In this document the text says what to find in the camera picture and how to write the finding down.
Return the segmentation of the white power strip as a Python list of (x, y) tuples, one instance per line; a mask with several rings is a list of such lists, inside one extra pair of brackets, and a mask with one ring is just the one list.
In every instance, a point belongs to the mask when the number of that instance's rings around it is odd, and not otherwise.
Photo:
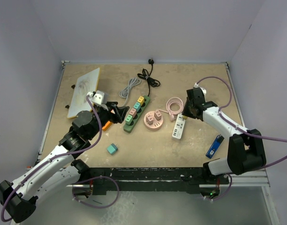
[(182, 114), (178, 114), (175, 121), (175, 126), (172, 133), (172, 138), (180, 140), (185, 127), (186, 119)]

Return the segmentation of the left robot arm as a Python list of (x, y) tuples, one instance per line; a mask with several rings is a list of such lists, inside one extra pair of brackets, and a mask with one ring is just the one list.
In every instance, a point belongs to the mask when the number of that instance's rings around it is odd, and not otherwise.
[(108, 121), (122, 123), (128, 110), (128, 106), (118, 107), (117, 102), (107, 102), (97, 111), (79, 112), (69, 132), (48, 156), (21, 177), (0, 183), (1, 220), (8, 222), (4, 217), (7, 212), (10, 220), (20, 223), (65, 186), (88, 182), (89, 167), (78, 159), (79, 155), (95, 146), (90, 141), (95, 135), (102, 135), (102, 127)]

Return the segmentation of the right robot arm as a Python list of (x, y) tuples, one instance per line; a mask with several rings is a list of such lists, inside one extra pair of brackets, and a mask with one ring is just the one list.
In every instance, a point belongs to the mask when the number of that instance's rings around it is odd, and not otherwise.
[(187, 90), (182, 115), (207, 123), (228, 140), (226, 158), (203, 164), (202, 178), (206, 183), (213, 183), (221, 174), (241, 175), (266, 165), (261, 133), (235, 123), (214, 102), (205, 100), (201, 88)]

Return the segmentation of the teal usb charger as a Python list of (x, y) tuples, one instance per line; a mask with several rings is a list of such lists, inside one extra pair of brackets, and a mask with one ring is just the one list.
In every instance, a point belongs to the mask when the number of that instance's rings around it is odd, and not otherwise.
[(141, 104), (139, 102), (136, 102), (133, 106), (133, 108), (138, 112), (141, 108)]

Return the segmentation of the teal charger front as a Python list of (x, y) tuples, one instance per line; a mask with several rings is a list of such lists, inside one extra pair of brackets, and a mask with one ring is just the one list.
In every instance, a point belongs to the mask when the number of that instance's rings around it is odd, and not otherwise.
[(113, 155), (118, 151), (118, 145), (112, 143), (106, 148), (106, 150), (109, 154)]

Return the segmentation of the yellow usb charger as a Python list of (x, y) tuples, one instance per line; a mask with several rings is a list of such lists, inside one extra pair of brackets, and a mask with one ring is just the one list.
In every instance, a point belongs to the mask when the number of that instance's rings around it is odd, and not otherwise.
[(140, 96), (137, 101), (138, 101), (138, 103), (139, 103), (140, 105), (143, 105), (143, 103), (144, 103), (144, 97)]

